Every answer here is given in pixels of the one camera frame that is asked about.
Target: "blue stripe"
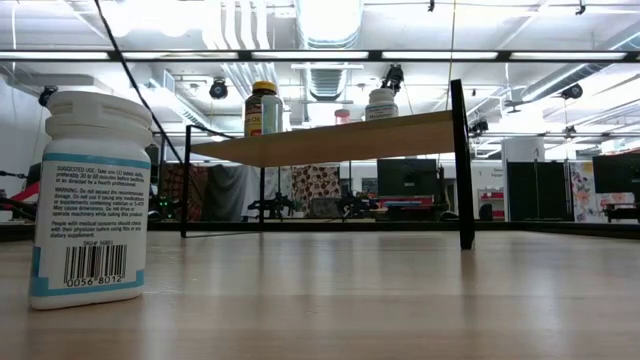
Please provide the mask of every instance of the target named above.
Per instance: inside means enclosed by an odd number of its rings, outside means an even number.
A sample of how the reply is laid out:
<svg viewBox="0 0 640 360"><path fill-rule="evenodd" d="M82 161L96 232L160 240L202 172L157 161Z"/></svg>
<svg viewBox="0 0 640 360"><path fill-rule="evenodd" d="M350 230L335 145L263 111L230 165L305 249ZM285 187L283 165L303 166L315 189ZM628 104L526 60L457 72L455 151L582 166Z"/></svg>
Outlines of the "blue stripe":
<svg viewBox="0 0 640 360"><path fill-rule="evenodd" d="M42 161L67 161L78 162L84 164L104 164L104 165L116 165L127 166L138 169L151 169L151 163L139 160L129 160L112 158L107 156L97 155L78 155L78 154L65 154L65 153L47 153L44 154Z"/></svg>
<svg viewBox="0 0 640 360"><path fill-rule="evenodd" d="M33 247L33 255L31 256L31 276L40 276L40 247Z"/></svg>
<svg viewBox="0 0 640 360"><path fill-rule="evenodd" d="M136 271L136 280L128 283L110 285L85 286L77 288L49 289L49 278L33 277L31 279L31 296L77 295L94 292L131 289L144 285L144 270Z"/></svg>

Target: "red object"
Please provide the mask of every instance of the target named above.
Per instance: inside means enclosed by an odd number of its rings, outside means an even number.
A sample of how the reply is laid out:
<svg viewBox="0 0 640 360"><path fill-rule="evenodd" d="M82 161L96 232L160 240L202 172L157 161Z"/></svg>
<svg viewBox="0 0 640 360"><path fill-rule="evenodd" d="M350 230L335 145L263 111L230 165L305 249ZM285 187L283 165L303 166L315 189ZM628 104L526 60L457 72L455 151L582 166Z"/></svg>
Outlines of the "red object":
<svg viewBox="0 0 640 360"><path fill-rule="evenodd" d="M433 196L425 196L425 197L415 197L415 198L384 198L378 201L378 206L386 207L386 203L388 202L398 202L398 201L413 201L420 202L420 205L414 206L427 206L430 207L433 205Z"/></svg>
<svg viewBox="0 0 640 360"><path fill-rule="evenodd" d="M503 200L504 193L502 191L485 192L480 195L480 200Z"/></svg>
<svg viewBox="0 0 640 360"><path fill-rule="evenodd" d="M19 192L11 197L11 200L25 201L40 192L40 182L29 185L23 192Z"/></svg>

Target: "small white bottle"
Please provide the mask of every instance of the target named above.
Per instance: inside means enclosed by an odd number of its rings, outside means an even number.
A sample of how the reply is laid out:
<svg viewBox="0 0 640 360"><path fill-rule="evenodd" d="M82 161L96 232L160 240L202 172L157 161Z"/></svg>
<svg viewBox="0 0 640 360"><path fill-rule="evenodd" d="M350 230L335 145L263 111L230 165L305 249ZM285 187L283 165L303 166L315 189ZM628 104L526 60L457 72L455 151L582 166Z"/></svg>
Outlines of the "small white bottle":
<svg viewBox="0 0 640 360"><path fill-rule="evenodd" d="M369 105L365 108L365 121L398 116L398 105L393 101L393 90L375 89L369 93Z"/></svg>
<svg viewBox="0 0 640 360"><path fill-rule="evenodd" d="M55 309L142 293L151 117L110 95L58 92L47 104L30 303Z"/></svg>

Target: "metal post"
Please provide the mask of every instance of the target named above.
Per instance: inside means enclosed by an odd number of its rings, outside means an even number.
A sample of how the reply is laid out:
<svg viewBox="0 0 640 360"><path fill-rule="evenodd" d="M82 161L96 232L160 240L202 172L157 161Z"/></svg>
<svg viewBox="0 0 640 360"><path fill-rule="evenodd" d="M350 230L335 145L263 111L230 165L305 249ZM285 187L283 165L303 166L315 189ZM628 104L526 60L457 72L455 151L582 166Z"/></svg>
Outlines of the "metal post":
<svg viewBox="0 0 640 360"><path fill-rule="evenodd" d="M184 163L182 174L182 216L180 218L180 236L187 237L187 217L189 216L189 182L190 182L190 161L191 161L191 125L187 126L184 145Z"/></svg>
<svg viewBox="0 0 640 360"><path fill-rule="evenodd" d="M349 194L353 194L353 180L351 180L351 160L349 160Z"/></svg>
<svg viewBox="0 0 640 360"><path fill-rule="evenodd" d="M160 138L160 154L158 159L158 196L162 195L162 182L164 180L164 176L162 176L162 170L164 168L164 157L166 156L166 148L167 144L164 137Z"/></svg>
<svg viewBox="0 0 640 360"><path fill-rule="evenodd" d="M264 225L264 168L260 168L260 212L258 213L258 219L260 221L260 230Z"/></svg>
<svg viewBox="0 0 640 360"><path fill-rule="evenodd" d="M460 220L460 247L470 250L475 238L473 218L473 188L471 186L471 156L469 155L469 129L464 105L462 81L451 81L453 112L453 143L456 156L456 184L458 187L458 214Z"/></svg>

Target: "black cable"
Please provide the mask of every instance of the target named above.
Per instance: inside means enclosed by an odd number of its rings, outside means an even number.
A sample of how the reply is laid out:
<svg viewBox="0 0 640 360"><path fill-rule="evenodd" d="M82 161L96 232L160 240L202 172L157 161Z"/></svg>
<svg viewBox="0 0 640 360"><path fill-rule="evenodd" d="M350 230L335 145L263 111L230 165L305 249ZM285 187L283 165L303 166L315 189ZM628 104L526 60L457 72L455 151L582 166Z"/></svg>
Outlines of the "black cable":
<svg viewBox="0 0 640 360"><path fill-rule="evenodd" d="M178 155L178 151L173 146L173 143L171 143L171 140L169 140L167 133L162 128L160 121L158 121L158 118L156 118L156 115L153 113L153 110L151 110L151 107L149 106L147 101L144 99L144 97L142 97L140 88L138 88L138 84L136 83L136 80L133 78L133 75L131 74L131 70L129 70L129 66L127 66L127 62L125 61L124 56L120 51L120 47L116 42L116 38L113 36L113 33L111 32L111 26L109 26L107 19L104 17L104 14L102 13L100 0L94 0L94 2L96 4L96 8L98 9L98 15L100 16L100 20L102 21L102 24L104 25L104 28L107 31L107 36L109 37L109 40L111 41L111 45L115 50L114 55L116 56L116 59L120 62L120 64L124 68L124 72L127 74L127 77L129 78L129 82L131 83L131 86L133 87L133 89L136 91L136 94L138 94L138 98L140 98L140 102L142 102L142 105L151 113L151 118L153 119L153 122L156 124L156 126L160 130L160 133L162 134L164 139L167 141L167 144L169 144L169 147L171 148L171 152L173 152L173 155L175 155L176 159L178 159L178 162L182 164L183 162L182 162L182 159L180 158L180 155Z"/></svg>

